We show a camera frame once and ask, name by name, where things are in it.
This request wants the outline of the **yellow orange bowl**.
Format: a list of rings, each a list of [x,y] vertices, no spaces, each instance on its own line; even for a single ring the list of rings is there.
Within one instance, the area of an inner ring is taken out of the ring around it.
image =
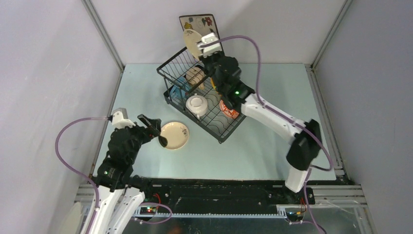
[[[217,91],[217,88],[216,88],[216,85],[215,85],[215,83],[214,83],[214,81],[213,81],[213,78],[210,78],[210,83],[211,83],[211,86],[213,87],[214,91],[216,92],[216,94],[217,94],[219,97],[221,97],[222,95]]]

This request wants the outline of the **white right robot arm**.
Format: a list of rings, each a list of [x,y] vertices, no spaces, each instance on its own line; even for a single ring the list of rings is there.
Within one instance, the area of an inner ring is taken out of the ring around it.
[[[303,197],[302,188],[310,165],[322,147],[319,123],[313,119],[308,122],[297,119],[265,101],[256,90],[241,81],[242,71],[235,58],[222,53],[198,58],[226,108],[267,126],[290,145],[283,197],[290,204],[297,203]]]

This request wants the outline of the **beige saucer plate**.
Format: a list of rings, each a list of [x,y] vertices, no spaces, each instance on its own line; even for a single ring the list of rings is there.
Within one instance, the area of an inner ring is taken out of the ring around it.
[[[187,50],[194,56],[196,61],[199,61],[199,57],[202,55],[202,50],[198,47],[202,39],[201,34],[193,29],[185,29],[183,39]]]
[[[189,128],[181,122],[169,122],[161,127],[160,135],[168,140],[166,149],[178,150],[187,143]]]

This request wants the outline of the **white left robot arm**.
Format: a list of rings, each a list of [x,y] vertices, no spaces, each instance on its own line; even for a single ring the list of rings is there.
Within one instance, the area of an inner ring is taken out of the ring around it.
[[[139,115],[143,123],[139,126],[128,119],[123,109],[115,111],[108,119],[115,129],[93,180],[96,190],[81,230],[83,234],[122,233],[138,206],[154,197],[151,180],[132,176],[132,172],[141,146],[161,135],[162,121]]]

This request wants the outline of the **blue floral mug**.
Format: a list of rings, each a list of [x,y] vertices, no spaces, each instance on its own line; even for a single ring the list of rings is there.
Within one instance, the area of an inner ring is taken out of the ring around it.
[[[189,90],[191,87],[188,84],[184,84],[181,88],[179,85],[172,86],[170,90],[171,98],[183,98],[186,99],[189,97]]]

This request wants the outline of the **orange patterned white bowl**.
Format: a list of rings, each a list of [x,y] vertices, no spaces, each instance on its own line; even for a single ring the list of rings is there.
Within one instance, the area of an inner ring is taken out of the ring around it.
[[[228,109],[224,104],[223,100],[220,100],[219,108],[223,112],[223,114],[228,118],[236,119],[239,116],[239,113],[237,111]]]

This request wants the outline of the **white two-handled soup bowl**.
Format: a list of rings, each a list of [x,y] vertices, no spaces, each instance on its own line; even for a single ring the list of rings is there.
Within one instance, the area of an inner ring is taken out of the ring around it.
[[[186,107],[197,119],[200,119],[208,110],[208,102],[204,96],[194,94],[187,99]]]

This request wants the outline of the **beige ceramic mug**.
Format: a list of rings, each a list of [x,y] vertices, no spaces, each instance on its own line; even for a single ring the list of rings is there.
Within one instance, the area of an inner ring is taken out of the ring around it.
[[[195,87],[196,85],[198,89],[204,90],[205,86],[201,80],[205,77],[203,70],[199,67],[192,67],[186,72],[186,80],[191,85],[191,87]]]

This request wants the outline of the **square floral ceramic plate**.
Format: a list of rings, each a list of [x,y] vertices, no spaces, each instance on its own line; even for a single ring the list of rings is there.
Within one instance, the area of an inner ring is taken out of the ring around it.
[[[216,19],[213,14],[192,14],[192,15],[181,15],[178,17],[182,30],[193,29],[197,31],[201,36],[205,36],[210,33],[215,33],[220,39],[220,33],[216,23]],[[186,51],[191,56],[193,56],[188,50],[184,43],[182,51]]]

